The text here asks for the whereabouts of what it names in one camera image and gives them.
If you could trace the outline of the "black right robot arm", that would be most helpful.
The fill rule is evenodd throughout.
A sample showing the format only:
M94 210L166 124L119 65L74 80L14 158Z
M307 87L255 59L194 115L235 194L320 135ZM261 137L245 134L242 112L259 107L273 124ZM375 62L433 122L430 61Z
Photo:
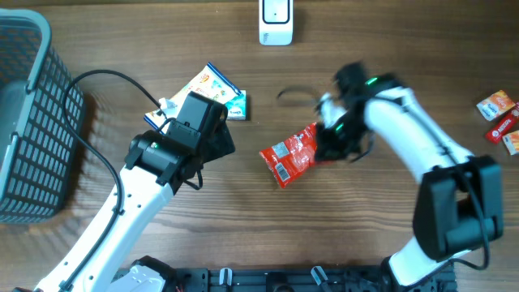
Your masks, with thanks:
M475 156L447 135L394 74L369 77L363 64L343 66L338 94L317 105L317 161L358 161L361 143L376 136L402 160L418 184L413 237L366 276L346 277L376 291L453 288L455 264L484 270L490 244L504 232L502 171L490 156Z

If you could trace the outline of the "small teal box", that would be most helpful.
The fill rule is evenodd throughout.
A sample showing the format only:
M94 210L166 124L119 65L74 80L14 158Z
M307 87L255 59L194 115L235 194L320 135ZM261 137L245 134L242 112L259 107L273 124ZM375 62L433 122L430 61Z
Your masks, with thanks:
M247 119L247 91L242 90L239 96L225 104L228 109L228 120L244 121Z

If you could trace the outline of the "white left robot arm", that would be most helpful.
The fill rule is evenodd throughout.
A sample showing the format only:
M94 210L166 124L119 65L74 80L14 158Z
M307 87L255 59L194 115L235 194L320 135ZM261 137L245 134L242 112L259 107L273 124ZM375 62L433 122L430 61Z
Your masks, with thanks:
M161 129L137 135L115 186L76 244L36 285L37 291L176 291L169 265L149 256L118 275L148 223L173 199L181 185L196 190L204 164L229 155L235 147L218 101L190 92L178 115Z

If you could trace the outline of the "red candy bag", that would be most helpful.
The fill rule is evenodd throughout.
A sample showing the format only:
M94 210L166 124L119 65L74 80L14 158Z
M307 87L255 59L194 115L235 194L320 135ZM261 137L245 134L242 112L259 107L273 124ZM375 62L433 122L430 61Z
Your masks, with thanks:
M288 139L259 152L281 188L319 164L315 160L316 126L314 122Z

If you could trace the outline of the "blue yellow snack bag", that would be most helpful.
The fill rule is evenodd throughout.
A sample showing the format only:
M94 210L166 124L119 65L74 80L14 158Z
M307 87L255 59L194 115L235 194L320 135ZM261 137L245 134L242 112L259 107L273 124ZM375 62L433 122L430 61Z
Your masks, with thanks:
M195 92L203 97L226 104L236 96L241 94L242 89L234 85L220 70L218 70L210 62L204 69L196 75L189 83L187 83L179 92L175 93L171 98L179 105L183 105L190 92ZM166 118L163 114L159 114L159 110L155 110L144 115L144 120L154 129L161 126Z

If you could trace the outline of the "small orange box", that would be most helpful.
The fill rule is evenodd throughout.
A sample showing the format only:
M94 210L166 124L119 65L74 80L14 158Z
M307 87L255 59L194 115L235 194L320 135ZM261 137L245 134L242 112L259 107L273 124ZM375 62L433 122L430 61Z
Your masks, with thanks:
M511 156L519 153L519 131L504 135L502 141Z
M515 102L508 94L503 90L499 90L480 101L476 108L487 121L492 121L509 111L514 105Z

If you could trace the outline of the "red chocolate wafer bar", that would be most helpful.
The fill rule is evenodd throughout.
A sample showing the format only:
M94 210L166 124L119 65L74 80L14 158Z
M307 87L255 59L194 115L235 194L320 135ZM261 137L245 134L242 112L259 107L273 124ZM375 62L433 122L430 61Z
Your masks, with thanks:
M498 144L502 137L506 135L517 122L518 104L515 104L515 106L500 120L500 122L486 133L485 138L494 144Z

